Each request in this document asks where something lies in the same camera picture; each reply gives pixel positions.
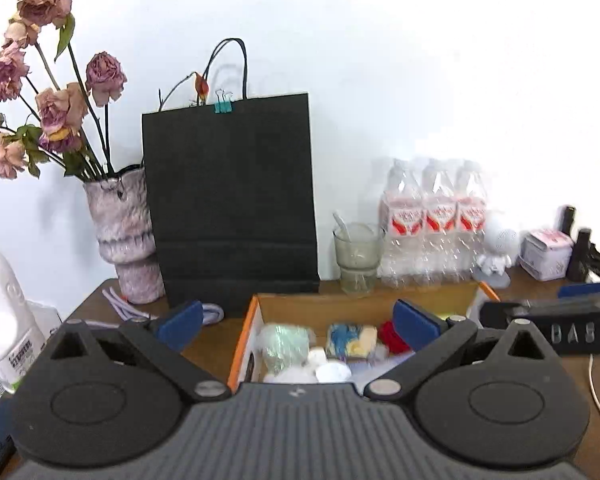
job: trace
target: gray ribbed surface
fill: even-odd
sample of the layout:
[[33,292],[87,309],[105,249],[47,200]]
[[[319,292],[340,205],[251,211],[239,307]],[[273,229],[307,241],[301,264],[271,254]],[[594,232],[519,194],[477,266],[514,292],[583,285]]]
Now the gray ribbed surface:
[[[58,439],[61,445],[62,436]],[[350,384],[244,384],[230,400],[193,407],[166,443],[125,465],[63,471],[26,462],[11,479],[586,480],[586,477],[566,463],[524,473],[496,473],[463,465],[426,444],[400,408],[362,399]]]

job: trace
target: marbled vase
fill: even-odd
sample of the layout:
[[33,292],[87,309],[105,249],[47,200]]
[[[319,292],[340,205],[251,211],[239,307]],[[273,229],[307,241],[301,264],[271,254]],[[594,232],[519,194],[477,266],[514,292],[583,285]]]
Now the marbled vase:
[[133,303],[164,294],[146,203],[144,168],[129,166],[115,178],[84,184],[100,256],[116,266],[120,290]]

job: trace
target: blue gripper pad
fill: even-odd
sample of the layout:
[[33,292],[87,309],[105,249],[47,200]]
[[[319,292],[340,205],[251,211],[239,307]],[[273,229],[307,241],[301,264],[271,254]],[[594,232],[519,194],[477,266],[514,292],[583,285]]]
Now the blue gripper pad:
[[182,352],[200,332],[204,319],[202,303],[194,301],[168,314],[155,332],[155,336],[173,351]]
[[560,287],[560,290],[558,290],[558,298],[572,298],[573,296],[597,294],[598,292],[600,292],[600,282],[576,283],[575,285],[565,285]]
[[438,338],[446,330],[446,323],[419,307],[398,300],[394,305],[394,329],[417,352]]

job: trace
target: open box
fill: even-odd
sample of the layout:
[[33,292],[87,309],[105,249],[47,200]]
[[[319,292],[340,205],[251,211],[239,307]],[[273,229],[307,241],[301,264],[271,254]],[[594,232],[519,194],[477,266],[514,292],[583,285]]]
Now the open box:
[[265,324],[309,327],[315,332],[316,345],[325,346],[328,327],[333,323],[379,326],[392,318],[397,300],[409,301],[446,318],[451,314],[465,316],[472,305],[486,300],[497,301],[498,297],[486,284],[473,281],[401,290],[383,288],[362,297],[345,294],[257,294],[251,298],[238,339],[229,387],[235,391],[241,382],[259,382],[264,377],[266,368],[256,343]]

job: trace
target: glass cup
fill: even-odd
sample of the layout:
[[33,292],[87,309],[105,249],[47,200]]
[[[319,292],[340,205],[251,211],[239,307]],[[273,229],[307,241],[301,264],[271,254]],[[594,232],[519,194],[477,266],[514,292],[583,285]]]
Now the glass cup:
[[346,227],[346,232],[340,227],[333,232],[340,288],[347,294],[368,294],[376,285],[384,229],[376,224],[358,222]]

